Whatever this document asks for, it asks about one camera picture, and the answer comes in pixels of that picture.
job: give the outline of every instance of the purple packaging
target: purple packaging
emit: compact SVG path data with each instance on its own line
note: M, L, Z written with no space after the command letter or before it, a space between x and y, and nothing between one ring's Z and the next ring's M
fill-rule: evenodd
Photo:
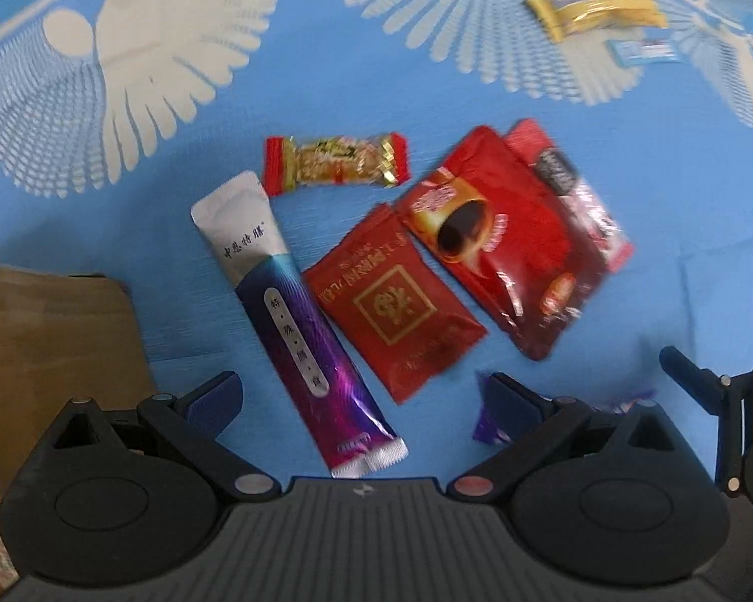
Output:
M405 442L307 289L256 174L235 176L192 213L331 475L360 478L404 459Z
M639 400L649 400L655 396L655 392L643 392L630 400L626 400L622 403L615 403L612 405L601 405L596 407L597 412L612 412L613 414L627 414L628 410L632 408ZM488 445L508 445L511 443L511 438L499 429L498 424L494 420L494 417L490 415L490 410L486 405L480 409L477 425L474 428L474 432L471 434L471 438L475 441L479 441Z

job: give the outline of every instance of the gold candy wrapper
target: gold candy wrapper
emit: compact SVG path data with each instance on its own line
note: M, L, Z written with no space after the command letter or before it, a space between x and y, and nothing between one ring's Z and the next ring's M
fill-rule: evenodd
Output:
M560 7L554 0L527 0L527 4L555 43L600 27L669 26L655 0L580 0Z
M267 138L263 188L269 196L299 185L375 184L384 188L410 178L407 141L398 133L356 139L338 135L299 144Z

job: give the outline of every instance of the cardboard box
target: cardboard box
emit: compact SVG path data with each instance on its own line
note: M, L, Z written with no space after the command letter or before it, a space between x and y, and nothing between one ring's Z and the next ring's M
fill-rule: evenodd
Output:
M137 319L117 282L0 266L0 500L70 398L126 409L153 392ZM0 554L0 585L12 577Z

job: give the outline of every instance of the screw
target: screw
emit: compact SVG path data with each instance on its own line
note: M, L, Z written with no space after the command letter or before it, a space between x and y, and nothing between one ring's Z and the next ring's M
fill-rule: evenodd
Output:
M261 495L273 489L274 481L261 473L241 475L234 480L234 488L241 494Z

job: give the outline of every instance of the red snack bag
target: red snack bag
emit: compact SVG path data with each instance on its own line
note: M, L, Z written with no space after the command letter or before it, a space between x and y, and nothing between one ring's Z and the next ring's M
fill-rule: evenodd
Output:
M608 271L621 269L634 251L622 227L602 199L534 119L523 119L505 136L505 144L536 172L576 217L599 249Z
M486 334L378 205L304 278L397 403Z
M397 211L532 359L549 354L607 271L568 209L487 126Z

